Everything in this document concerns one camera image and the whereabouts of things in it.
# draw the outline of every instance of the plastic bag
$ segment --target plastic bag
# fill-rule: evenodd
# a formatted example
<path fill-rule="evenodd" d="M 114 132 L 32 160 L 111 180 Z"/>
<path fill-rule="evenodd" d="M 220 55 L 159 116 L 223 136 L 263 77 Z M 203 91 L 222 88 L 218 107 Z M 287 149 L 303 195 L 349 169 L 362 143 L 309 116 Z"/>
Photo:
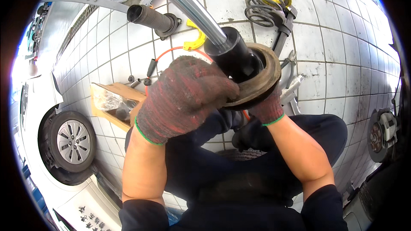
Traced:
<path fill-rule="evenodd" d="M 96 84 L 91 84 L 94 95 L 94 105 L 102 111 L 117 109 L 123 103 L 123 97 L 110 92 Z"/>

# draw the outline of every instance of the silver wheel cover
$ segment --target silver wheel cover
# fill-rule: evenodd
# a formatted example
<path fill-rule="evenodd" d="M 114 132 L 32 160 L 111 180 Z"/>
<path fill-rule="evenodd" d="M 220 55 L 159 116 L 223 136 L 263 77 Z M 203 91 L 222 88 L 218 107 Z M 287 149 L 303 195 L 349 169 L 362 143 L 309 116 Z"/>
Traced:
<path fill-rule="evenodd" d="M 69 120 L 58 130 L 57 146 L 64 160 L 71 164 L 80 164 L 90 155 L 90 135 L 81 122 Z"/>

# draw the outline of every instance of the forearm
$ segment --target forearm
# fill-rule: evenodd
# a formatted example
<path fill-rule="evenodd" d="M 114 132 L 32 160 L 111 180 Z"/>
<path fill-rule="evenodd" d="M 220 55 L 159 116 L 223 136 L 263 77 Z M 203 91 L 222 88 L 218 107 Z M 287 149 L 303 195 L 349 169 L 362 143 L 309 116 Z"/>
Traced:
<path fill-rule="evenodd" d="M 303 185 L 323 177 L 334 183 L 325 151 L 288 116 L 267 127 L 288 167 Z"/>
<path fill-rule="evenodd" d="M 167 180 L 165 146 L 149 143 L 133 128 L 123 168 L 123 202 L 146 199 L 164 204 Z"/>

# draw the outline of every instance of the chrome piston rod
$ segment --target chrome piston rod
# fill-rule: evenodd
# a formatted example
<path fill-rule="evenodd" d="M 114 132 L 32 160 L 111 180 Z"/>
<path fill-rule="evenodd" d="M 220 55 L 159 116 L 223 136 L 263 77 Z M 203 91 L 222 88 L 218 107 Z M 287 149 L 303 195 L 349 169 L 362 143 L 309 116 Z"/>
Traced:
<path fill-rule="evenodd" d="M 217 47 L 228 49 L 227 36 L 213 17 L 197 0 L 171 0 L 190 18 Z"/>

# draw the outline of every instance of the red and gray knit glove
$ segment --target red and gray knit glove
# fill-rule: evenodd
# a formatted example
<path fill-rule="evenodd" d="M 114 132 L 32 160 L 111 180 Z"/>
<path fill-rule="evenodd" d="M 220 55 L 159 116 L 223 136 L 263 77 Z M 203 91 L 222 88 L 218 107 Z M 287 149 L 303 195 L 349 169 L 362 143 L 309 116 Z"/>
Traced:
<path fill-rule="evenodd" d="M 147 141 L 165 144 L 171 137 L 197 129 L 239 92 L 216 64 L 181 56 L 150 86 L 135 124 Z"/>
<path fill-rule="evenodd" d="M 271 95 L 248 112 L 256 116 L 263 126 L 268 126 L 279 121 L 284 116 L 284 110 L 280 104 L 281 90 L 276 86 Z"/>

